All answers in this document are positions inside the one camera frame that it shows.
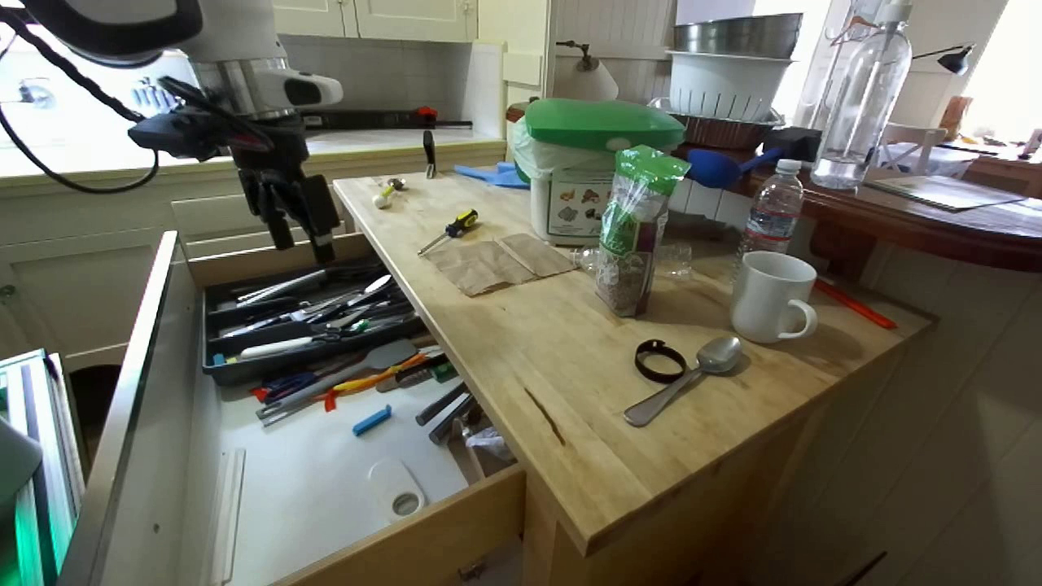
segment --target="white mug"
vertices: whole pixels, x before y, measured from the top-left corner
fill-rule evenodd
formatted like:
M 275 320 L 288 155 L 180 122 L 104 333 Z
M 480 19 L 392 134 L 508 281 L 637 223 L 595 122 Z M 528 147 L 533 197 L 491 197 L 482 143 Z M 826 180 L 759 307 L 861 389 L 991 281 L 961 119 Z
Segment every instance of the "white mug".
M 731 325 L 751 341 L 805 339 L 818 325 L 809 307 L 818 269 L 782 251 L 744 254 Z

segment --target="black cable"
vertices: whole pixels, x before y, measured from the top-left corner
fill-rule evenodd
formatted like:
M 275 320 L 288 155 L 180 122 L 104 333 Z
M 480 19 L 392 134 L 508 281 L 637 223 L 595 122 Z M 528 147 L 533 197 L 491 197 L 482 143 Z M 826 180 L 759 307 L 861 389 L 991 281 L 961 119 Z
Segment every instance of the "black cable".
M 3 134 L 10 137 L 10 143 L 14 143 L 37 169 L 42 169 L 42 175 L 49 175 L 49 180 L 57 180 L 57 181 L 63 181 L 63 185 L 69 185 L 69 188 L 76 188 L 76 191 L 88 191 L 88 194 L 122 194 L 122 191 L 135 191 L 135 188 L 154 181 L 157 171 L 160 171 L 160 150 L 154 150 L 154 169 L 146 169 L 146 175 L 138 180 L 138 181 L 129 181 L 129 185 L 84 185 L 84 181 L 72 181 L 69 175 L 59 175 L 57 169 L 49 169 L 49 166 L 31 150 L 31 143 L 23 143 L 23 137 L 10 128 L 3 107 L 0 107 L 0 128 L 3 128 Z
M 95 102 L 108 105 L 114 114 L 129 117 L 129 119 L 144 119 L 144 114 L 125 107 L 118 97 L 104 95 L 103 83 L 88 73 L 82 73 L 63 51 L 57 51 L 47 39 L 38 39 L 28 19 L 21 19 L 14 8 L 0 8 L 0 19 L 23 36 L 31 45 L 37 45 L 37 51 L 54 61 L 57 67 L 63 67 L 80 86 L 84 86 L 88 95 L 95 95 Z
M 0 59 L 10 51 L 10 45 L 17 39 L 28 39 L 31 45 L 37 45 L 38 55 L 47 55 L 57 67 L 63 67 L 72 81 L 80 81 L 88 95 L 95 95 L 103 105 L 114 107 L 122 117 L 129 119 L 144 119 L 144 114 L 125 107 L 118 97 L 104 95 L 91 77 L 84 77 L 69 59 L 63 59 L 54 45 L 47 45 L 38 36 L 31 33 L 31 25 L 14 16 L 10 8 L 0 6 L 0 19 L 17 33 L 10 36 L 10 43 L 3 45 Z M 10 137 L 10 143 L 54 181 L 63 181 L 67 188 L 84 191 L 84 194 L 122 194 L 122 191 L 135 191 L 144 188 L 146 181 L 154 181 L 160 175 L 160 150 L 154 150 L 154 166 L 144 171 L 144 180 L 129 181 L 129 185 L 84 185 L 76 181 L 57 169 L 49 169 L 33 150 L 31 143 L 14 129 L 14 122 L 7 119 L 3 107 L 0 107 L 0 128 Z

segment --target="measuring spoon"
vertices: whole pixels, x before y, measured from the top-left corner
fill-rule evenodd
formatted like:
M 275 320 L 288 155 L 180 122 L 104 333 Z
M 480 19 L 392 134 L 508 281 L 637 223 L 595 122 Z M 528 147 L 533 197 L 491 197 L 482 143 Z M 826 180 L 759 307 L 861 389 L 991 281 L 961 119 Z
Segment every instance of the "measuring spoon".
M 711 339 L 700 352 L 698 352 L 698 367 L 683 370 L 677 381 L 670 381 L 668 387 L 660 387 L 657 395 L 633 404 L 625 409 L 625 424 L 633 427 L 648 427 L 668 404 L 675 404 L 683 389 L 692 389 L 693 385 L 700 385 L 706 373 L 723 376 L 734 373 L 744 360 L 744 339 L 735 336 L 723 336 L 723 339 Z

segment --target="open drawer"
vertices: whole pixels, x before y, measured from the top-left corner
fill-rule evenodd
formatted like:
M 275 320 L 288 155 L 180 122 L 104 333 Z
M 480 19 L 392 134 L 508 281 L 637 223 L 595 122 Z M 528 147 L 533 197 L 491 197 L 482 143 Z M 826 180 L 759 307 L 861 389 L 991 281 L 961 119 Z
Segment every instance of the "open drawer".
M 339 239 L 339 258 L 366 254 L 366 238 Z M 63 581 L 452 581 L 523 536 L 523 467 L 465 483 L 465 460 L 413 424 L 444 387 L 367 389 L 262 428 L 249 387 L 201 370 L 206 289 L 309 264 L 309 251 L 186 264 L 163 235 Z M 349 424 L 384 399 L 394 420 L 353 436 Z M 411 471 L 421 507 L 381 507 L 366 488 L 381 486 L 377 461 Z

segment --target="cabinet door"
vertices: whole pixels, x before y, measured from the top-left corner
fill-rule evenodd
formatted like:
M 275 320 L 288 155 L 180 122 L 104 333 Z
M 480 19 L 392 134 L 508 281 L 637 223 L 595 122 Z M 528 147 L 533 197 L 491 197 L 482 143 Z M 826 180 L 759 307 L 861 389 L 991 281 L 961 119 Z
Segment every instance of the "cabinet door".
M 359 36 L 353 0 L 275 0 L 275 29 L 284 36 Z
M 550 0 L 495 0 L 482 4 L 480 36 L 503 45 L 503 95 L 505 105 L 526 105 L 548 95 L 548 55 L 554 29 Z
M 476 0 L 354 0 L 361 39 L 474 43 Z

